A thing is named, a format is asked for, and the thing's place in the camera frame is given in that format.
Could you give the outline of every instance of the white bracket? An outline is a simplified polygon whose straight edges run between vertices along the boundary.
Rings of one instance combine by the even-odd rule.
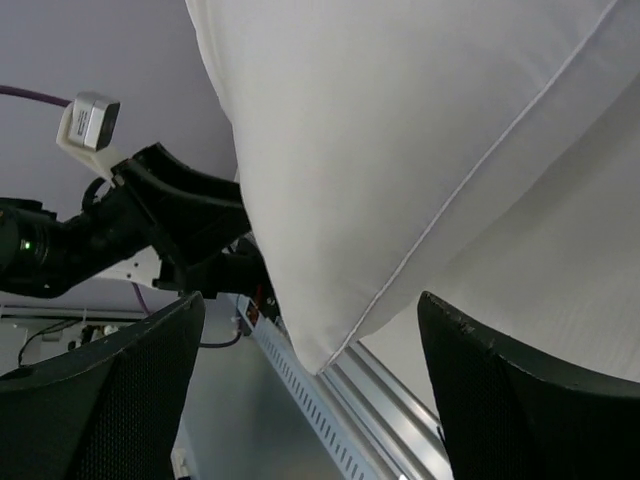
[[[173,476],[177,480],[189,478],[189,468],[187,467],[187,451],[184,448],[174,448],[171,452],[171,465]]]
[[[162,262],[156,251],[153,247],[147,247],[133,257],[100,272],[96,277],[124,280],[155,288],[153,281],[160,277],[161,266]]]
[[[64,113],[62,114],[60,126],[58,127],[56,143],[60,146],[60,148],[62,148],[73,158],[83,163],[85,166],[93,170],[96,174],[113,185],[113,174],[111,173],[111,169],[118,163],[126,160],[127,157],[123,156],[115,149],[115,147],[112,146],[108,146],[103,148],[102,150],[94,152],[89,149],[80,148],[71,143],[68,137],[72,114],[73,104],[66,107]]]

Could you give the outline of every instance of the ceiling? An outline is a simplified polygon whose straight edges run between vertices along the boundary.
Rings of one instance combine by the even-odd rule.
[[[233,178],[231,126],[202,65],[184,2],[6,2],[0,83],[72,99],[95,90],[122,102],[113,144],[126,154],[162,142],[185,164]],[[62,111],[0,97],[0,196],[33,198],[75,215],[92,173],[55,144]],[[173,294],[146,291],[152,308]],[[131,309],[131,286],[92,280],[53,301],[0,294],[0,303]]]

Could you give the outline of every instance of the pillowcase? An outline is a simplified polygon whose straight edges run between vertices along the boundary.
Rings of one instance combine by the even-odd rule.
[[[424,289],[569,363],[640,382],[640,76]],[[416,302],[364,345],[432,412]]]
[[[187,5],[314,373],[414,299],[640,70],[633,1]]]

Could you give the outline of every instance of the purple cable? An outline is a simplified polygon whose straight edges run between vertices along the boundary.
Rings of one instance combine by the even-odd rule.
[[[133,291],[136,292],[136,298],[138,299],[138,303],[140,304],[140,308],[142,308],[142,311],[144,312],[144,314],[148,317],[151,315],[151,311],[149,310],[149,307],[147,307],[146,302],[144,301],[144,297],[142,296],[142,292],[140,291],[140,287],[138,286],[137,283],[133,283],[131,282],[131,285],[133,285]]]
[[[0,85],[0,95],[9,95],[10,97],[26,98],[40,103],[48,103],[57,107],[66,107],[71,102],[64,98],[54,97],[46,93],[34,92],[24,88],[10,87],[9,85]]]

